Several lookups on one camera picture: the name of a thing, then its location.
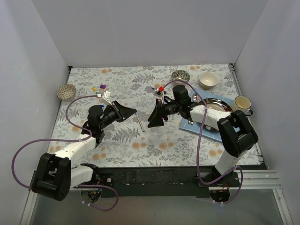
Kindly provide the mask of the blue marker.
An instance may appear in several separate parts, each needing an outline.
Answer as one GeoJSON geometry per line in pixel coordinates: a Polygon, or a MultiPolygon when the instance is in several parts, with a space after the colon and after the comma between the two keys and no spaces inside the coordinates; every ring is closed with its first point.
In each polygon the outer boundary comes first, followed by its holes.
{"type": "Polygon", "coordinates": [[[138,123],[139,123],[139,125],[140,125],[141,131],[142,131],[142,132],[145,132],[145,129],[144,129],[144,127],[143,127],[143,124],[142,124],[142,122],[141,122],[141,120],[140,120],[139,115],[138,115],[137,112],[135,113],[135,116],[136,116],[137,121],[138,121],[138,123]]]}

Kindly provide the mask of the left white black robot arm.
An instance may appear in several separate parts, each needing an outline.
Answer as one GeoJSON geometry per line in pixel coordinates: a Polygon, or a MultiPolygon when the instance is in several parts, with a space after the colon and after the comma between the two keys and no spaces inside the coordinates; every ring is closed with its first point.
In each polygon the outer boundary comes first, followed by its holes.
{"type": "Polygon", "coordinates": [[[76,142],[54,154],[45,153],[41,156],[32,177],[31,190],[62,201],[73,187],[81,184],[96,187],[100,181],[100,176],[96,173],[98,167],[89,163],[76,163],[102,142],[104,128],[115,121],[123,122],[136,112],[136,109],[122,106],[117,101],[105,108],[98,105],[90,107],[87,121],[76,142]]]}

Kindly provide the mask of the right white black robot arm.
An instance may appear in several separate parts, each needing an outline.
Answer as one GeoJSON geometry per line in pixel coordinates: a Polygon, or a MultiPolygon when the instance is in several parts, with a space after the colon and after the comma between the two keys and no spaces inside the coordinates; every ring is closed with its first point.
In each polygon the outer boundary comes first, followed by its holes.
{"type": "Polygon", "coordinates": [[[194,102],[184,85],[173,87],[172,92],[173,99],[156,99],[155,108],[148,118],[148,127],[161,127],[170,115],[179,114],[194,124],[199,123],[200,134],[204,127],[217,130],[225,150],[209,174],[197,177],[206,186],[225,185],[241,157],[258,142],[257,133],[241,110],[223,112],[208,107],[204,100],[194,102]]]}

